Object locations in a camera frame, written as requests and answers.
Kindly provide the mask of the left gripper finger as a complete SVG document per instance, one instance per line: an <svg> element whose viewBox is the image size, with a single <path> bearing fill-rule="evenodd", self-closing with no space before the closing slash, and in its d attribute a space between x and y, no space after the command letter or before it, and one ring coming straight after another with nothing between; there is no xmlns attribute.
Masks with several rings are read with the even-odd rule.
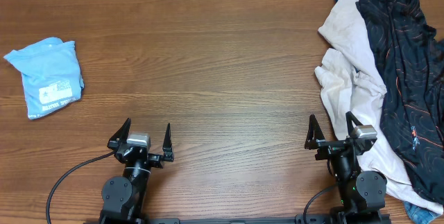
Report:
<svg viewBox="0 0 444 224"><path fill-rule="evenodd" d="M165 136L164 136L164 142L162 145L162 150L165 155L172 155L173 154L173 147L172 147L172 140L171 140L171 124L168 123Z"/></svg>
<svg viewBox="0 0 444 224"><path fill-rule="evenodd" d="M130 131L131 119L127 118L124 124L116 131L113 136L109 139L109 144L121 144L126 143L128 134Z"/></svg>

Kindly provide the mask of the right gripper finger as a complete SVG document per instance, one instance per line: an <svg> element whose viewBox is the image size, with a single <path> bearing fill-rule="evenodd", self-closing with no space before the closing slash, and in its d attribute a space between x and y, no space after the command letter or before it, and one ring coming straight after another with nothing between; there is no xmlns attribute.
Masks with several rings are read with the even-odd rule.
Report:
<svg viewBox="0 0 444 224"><path fill-rule="evenodd" d="M311 114L309 117L309 128L306 141L325 141L321 127L314 114Z"/></svg>
<svg viewBox="0 0 444 224"><path fill-rule="evenodd" d="M349 137L358 137L360 135L359 131L363 124L357 119L357 117L351 112L346 112L346 123L348 129Z"/></svg>

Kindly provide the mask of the black orange-patterned jersey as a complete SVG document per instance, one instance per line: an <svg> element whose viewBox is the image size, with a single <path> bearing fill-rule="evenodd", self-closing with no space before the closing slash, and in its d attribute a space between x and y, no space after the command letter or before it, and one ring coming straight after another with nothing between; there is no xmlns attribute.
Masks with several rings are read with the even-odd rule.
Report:
<svg viewBox="0 0 444 224"><path fill-rule="evenodd" d="M380 128L413 190L443 204L443 42L420 0L358 0L386 85Z"/></svg>

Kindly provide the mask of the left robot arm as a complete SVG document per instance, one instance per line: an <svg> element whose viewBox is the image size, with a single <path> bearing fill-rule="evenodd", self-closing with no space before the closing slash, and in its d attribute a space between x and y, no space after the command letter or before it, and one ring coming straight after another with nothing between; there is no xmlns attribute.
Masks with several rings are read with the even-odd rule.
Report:
<svg viewBox="0 0 444 224"><path fill-rule="evenodd" d="M130 125L131 119L126 119L108 141L107 147L125 168L121 176L110 178L103 185L100 223L149 223L142 208L151 169L162 169L165 162L174 161L170 125L166 127L162 154L151 153L150 136L131 132Z"/></svg>

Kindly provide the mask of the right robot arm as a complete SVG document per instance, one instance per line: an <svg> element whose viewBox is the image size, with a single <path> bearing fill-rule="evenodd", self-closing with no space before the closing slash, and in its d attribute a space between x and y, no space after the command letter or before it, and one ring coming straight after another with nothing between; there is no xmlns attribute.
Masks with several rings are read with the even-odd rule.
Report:
<svg viewBox="0 0 444 224"><path fill-rule="evenodd" d="M315 150L316 160L327 161L329 173L335 177L342 206L331 209L332 223L383 223L380 214L385 207L386 178L377 171L362 171L358 157L368 152L377 141L377 131L364 125L347 112L348 134L344 140L325 139L316 117L309 117L305 148Z"/></svg>

